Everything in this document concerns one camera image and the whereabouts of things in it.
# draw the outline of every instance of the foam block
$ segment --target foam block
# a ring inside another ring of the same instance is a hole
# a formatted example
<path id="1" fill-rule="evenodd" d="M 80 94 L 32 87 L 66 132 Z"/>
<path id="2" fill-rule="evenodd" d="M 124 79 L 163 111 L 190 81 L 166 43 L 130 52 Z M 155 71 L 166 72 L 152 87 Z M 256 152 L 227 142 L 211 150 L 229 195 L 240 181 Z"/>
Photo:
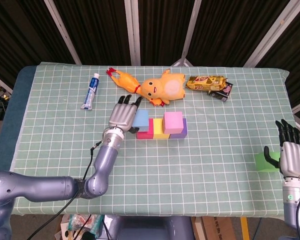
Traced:
<path id="1" fill-rule="evenodd" d="M 165 134 L 180 134 L 184 129 L 181 111 L 166 111 L 163 116 L 163 132 Z"/>
<path id="2" fill-rule="evenodd" d="M 154 139 L 154 120 L 153 120 L 153 118 L 149 118 L 148 123 L 149 123 L 148 131 L 137 131 L 136 139 Z"/>
<path id="3" fill-rule="evenodd" d="M 138 109 L 132 123 L 132 127 L 139 128 L 140 132 L 147 132 L 149 130 L 149 114 L 146 109 Z"/>
<path id="4" fill-rule="evenodd" d="M 162 118 L 153 119 L 153 139 L 168 139 L 170 134 L 164 133 L 164 120 Z"/>
<path id="5" fill-rule="evenodd" d="M 170 134 L 170 139 L 184 139 L 188 134 L 187 120 L 183 118 L 183 130 L 181 133 Z"/>

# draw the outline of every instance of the yellow rubber chicken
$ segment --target yellow rubber chicken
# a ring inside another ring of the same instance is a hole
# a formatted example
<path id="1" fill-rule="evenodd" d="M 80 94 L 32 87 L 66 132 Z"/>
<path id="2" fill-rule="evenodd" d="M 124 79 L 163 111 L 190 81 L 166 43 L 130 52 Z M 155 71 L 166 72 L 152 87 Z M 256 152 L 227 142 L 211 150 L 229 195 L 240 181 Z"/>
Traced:
<path id="1" fill-rule="evenodd" d="M 147 79 L 140 85 L 138 80 L 129 73 L 115 70 L 110 67 L 106 73 L 119 87 L 124 88 L 129 93 L 136 93 L 148 99 L 154 106 L 164 106 L 170 100 L 182 99 L 185 97 L 183 83 L 186 81 L 182 73 L 170 73 L 167 69 L 161 78 Z M 112 73 L 120 75 L 119 78 L 112 76 Z"/>

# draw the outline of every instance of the green grid tablecloth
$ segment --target green grid tablecloth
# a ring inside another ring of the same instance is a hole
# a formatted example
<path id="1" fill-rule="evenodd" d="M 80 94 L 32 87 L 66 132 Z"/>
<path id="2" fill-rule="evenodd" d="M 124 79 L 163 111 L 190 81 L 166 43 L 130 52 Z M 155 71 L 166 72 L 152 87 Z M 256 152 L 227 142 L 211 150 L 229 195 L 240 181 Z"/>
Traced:
<path id="1" fill-rule="evenodd" d="M 37 67 L 11 170 L 28 176 L 82 177 L 91 146 L 119 96 L 108 66 L 44 63 Z M 114 66 L 143 82 L 165 66 Z M 186 89 L 165 107 L 144 100 L 151 118 L 182 111 L 186 139 L 136 140 L 126 133 L 102 197 L 76 199 L 67 213 L 117 215 L 282 216 L 278 172 L 257 172 L 254 154 L 280 149 L 275 120 L 294 124 L 285 89 L 287 71 L 276 68 L 171 67 L 186 79 L 223 75 L 233 84 L 226 102 Z M 81 110 L 94 73 L 100 74 L 93 110 Z M 15 214 L 54 214 L 66 201 L 33 203 L 18 198 Z"/>

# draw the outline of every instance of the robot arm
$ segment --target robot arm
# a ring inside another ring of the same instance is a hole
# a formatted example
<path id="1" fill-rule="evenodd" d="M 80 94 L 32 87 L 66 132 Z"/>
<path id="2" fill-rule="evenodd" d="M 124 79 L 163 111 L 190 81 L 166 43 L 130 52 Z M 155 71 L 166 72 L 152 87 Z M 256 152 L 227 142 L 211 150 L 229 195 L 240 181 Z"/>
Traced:
<path id="1" fill-rule="evenodd" d="M 94 160 L 95 173 L 87 181 L 70 176 L 35 177 L 0 171 L 0 240 L 10 240 L 12 237 L 10 216 L 17 197 L 25 197 L 31 202 L 50 202 L 72 198 L 92 199 L 106 193 L 109 174 L 124 133 L 139 130 L 132 128 L 132 123 L 142 97 L 129 104 L 130 97 L 122 96 L 115 105 L 109 128 L 104 131 L 102 146 Z"/>
<path id="2" fill-rule="evenodd" d="M 275 124 L 279 130 L 281 147 L 279 163 L 270 157 L 267 146 L 264 147 L 264 157 L 267 162 L 279 168 L 284 178 L 282 184 L 284 221 L 295 229 L 298 225 L 300 230 L 300 208 L 298 215 L 296 214 L 300 202 L 300 131 L 283 119 L 281 123 L 276 121 Z M 299 237 L 282 236 L 279 239 L 292 240 Z"/>

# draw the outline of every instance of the cable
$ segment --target cable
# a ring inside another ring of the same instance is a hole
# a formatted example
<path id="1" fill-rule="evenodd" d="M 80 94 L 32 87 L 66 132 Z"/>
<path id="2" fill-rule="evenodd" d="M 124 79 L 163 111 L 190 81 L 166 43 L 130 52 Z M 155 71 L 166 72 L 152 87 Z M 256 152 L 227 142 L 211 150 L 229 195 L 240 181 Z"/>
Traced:
<path id="1" fill-rule="evenodd" d="M 84 176 L 83 176 L 83 180 L 86 179 L 88 170 L 91 166 L 92 163 L 92 159 L 94 156 L 94 150 L 102 143 L 102 141 L 97 142 L 91 149 L 90 149 L 90 154 L 91 154 L 91 159 L 89 162 L 88 167 L 85 170 Z M 49 223 L 51 223 L 57 216 L 59 216 L 71 203 L 72 201 L 77 197 L 77 195 L 79 194 L 79 190 L 75 193 L 75 195 L 70 199 L 70 201 L 68 201 L 68 203 L 60 210 L 58 211 L 53 217 L 51 217 L 48 221 L 46 221 L 44 224 L 42 224 L 39 228 L 37 228 L 37 230 L 35 230 L 26 240 L 30 240 L 32 239 L 41 229 L 43 229 L 45 226 L 47 226 Z"/>
<path id="2" fill-rule="evenodd" d="M 104 219 L 102 219 L 102 223 L 103 223 L 103 226 L 104 226 L 104 229 L 105 229 L 106 237 L 108 238 L 108 240 L 110 240 L 110 237 L 109 237 L 110 233 L 109 233 L 109 230 L 107 228 L 107 225 L 106 225 Z"/>
<path id="3" fill-rule="evenodd" d="M 298 237 L 300 239 L 300 227 L 299 227 L 299 209 L 300 209 L 300 201 L 298 203 L 298 206 L 296 207 L 295 211 L 295 224 L 296 224 L 296 231 L 298 233 Z"/>
<path id="4" fill-rule="evenodd" d="M 76 192 L 76 194 L 70 199 L 70 201 L 68 201 L 68 203 L 60 211 L 58 211 L 53 217 L 51 217 L 48 221 L 46 221 L 39 228 L 37 228 L 37 230 L 35 230 L 26 240 L 32 239 L 41 229 L 43 229 L 45 226 L 51 223 L 56 217 L 58 217 L 72 203 L 72 201 L 77 197 L 78 193 L 79 191 Z"/>
<path id="5" fill-rule="evenodd" d="M 84 229 L 85 225 L 87 224 L 87 222 L 90 220 L 91 218 L 91 214 L 89 215 L 89 217 L 87 218 L 87 220 L 84 222 L 84 224 L 82 225 L 82 227 L 79 229 L 78 233 L 76 234 L 76 236 L 74 237 L 73 240 L 76 240 L 77 237 L 79 236 L 80 232 L 82 231 L 82 229 Z"/>
<path id="6" fill-rule="evenodd" d="M 252 240 L 255 240 L 255 238 L 256 238 L 256 236 L 257 236 L 257 233 L 258 233 L 258 230 L 259 230 L 259 226 L 260 226 L 261 220 L 262 220 L 262 217 L 260 217 L 258 226 L 256 226 L 256 229 L 255 229 L 255 232 L 254 232 L 254 235 L 253 235 Z"/>

